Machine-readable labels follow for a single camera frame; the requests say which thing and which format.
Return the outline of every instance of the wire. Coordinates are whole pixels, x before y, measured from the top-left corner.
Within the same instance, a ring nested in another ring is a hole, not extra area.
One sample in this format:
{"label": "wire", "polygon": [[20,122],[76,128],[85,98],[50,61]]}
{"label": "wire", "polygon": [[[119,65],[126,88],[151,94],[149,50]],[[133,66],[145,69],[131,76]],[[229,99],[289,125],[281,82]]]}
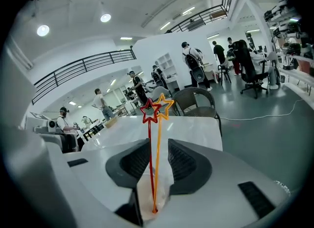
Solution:
{"label": "wire", "polygon": [[290,115],[290,114],[294,111],[294,107],[295,107],[295,105],[296,105],[296,103],[297,103],[298,101],[303,101],[303,100],[296,100],[296,101],[294,102],[292,111],[290,111],[290,113],[288,113],[288,114],[258,116],[258,117],[254,117],[254,118],[251,118],[251,119],[228,119],[228,118],[225,118],[225,117],[220,117],[220,119],[229,120],[229,121],[248,121],[248,120],[254,120],[254,119],[258,119],[258,118],[271,117],[271,116],[272,116],[272,117],[288,116],[288,115]]}

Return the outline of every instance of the black metal railing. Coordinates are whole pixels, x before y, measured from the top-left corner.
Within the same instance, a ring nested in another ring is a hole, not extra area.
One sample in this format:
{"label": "black metal railing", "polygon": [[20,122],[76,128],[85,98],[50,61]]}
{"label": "black metal railing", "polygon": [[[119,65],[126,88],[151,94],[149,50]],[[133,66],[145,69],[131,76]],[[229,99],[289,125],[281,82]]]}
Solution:
{"label": "black metal railing", "polygon": [[232,0],[221,0],[220,5],[213,6],[185,19],[169,29],[166,33],[184,32],[187,30],[192,31],[215,20],[223,19],[228,15],[231,1]]}
{"label": "black metal railing", "polygon": [[136,57],[132,50],[119,50],[106,53],[95,54],[82,58],[80,60],[71,62],[61,68],[51,72],[45,77],[41,78],[34,85],[37,92],[32,100],[33,105],[51,90],[60,86],[61,84],[71,80],[83,73],[97,69],[110,64],[135,60]]}

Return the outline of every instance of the fluorescent light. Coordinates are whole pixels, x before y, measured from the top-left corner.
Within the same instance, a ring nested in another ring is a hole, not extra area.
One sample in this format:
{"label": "fluorescent light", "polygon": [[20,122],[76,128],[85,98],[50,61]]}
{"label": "fluorescent light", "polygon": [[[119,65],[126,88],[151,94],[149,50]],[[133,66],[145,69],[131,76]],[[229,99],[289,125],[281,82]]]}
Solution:
{"label": "fluorescent light", "polygon": [[167,27],[170,24],[170,22],[167,22],[164,26],[161,27],[160,30],[163,30],[165,27]]}
{"label": "fluorescent light", "polygon": [[186,10],[186,11],[184,11],[182,14],[186,14],[186,13],[188,13],[189,11],[192,11],[194,8],[195,8],[195,6],[194,6],[194,7],[191,7],[190,9],[188,9],[188,10]]}
{"label": "fluorescent light", "polygon": [[210,36],[210,37],[208,37],[207,39],[210,39],[210,38],[216,37],[216,36],[218,36],[218,35],[219,35],[219,34],[216,34],[216,35]]}
{"label": "fluorescent light", "polygon": [[133,38],[132,37],[121,37],[120,40],[126,40],[126,41],[129,41],[129,40],[132,40]]}
{"label": "fluorescent light", "polygon": [[100,17],[100,20],[101,20],[102,22],[108,22],[108,21],[110,21],[110,19],[111,19],[111,15],[109,15],[109,14],[104,14],[104,15],[102,15],[102,16]]}
{"label": "fluorescent light", "polygon": [[37,29],[37,34],[39,36],[45,36],[49,33],[49,27],[47,25],[41,25],[38,29]]}
{"label": "fluorescent light", "polygon": [[115,82],[116,82],[116,79],[112,81],[112,83],[110,84],[110,86],[112,86]]}
{"label": "fluorescent light", "polygon": [[246,31],[246,32],[247,33],[251,33],[251,32],[257,32],[257,31],[260,31],[260,29],[249,30],[249,31]]}

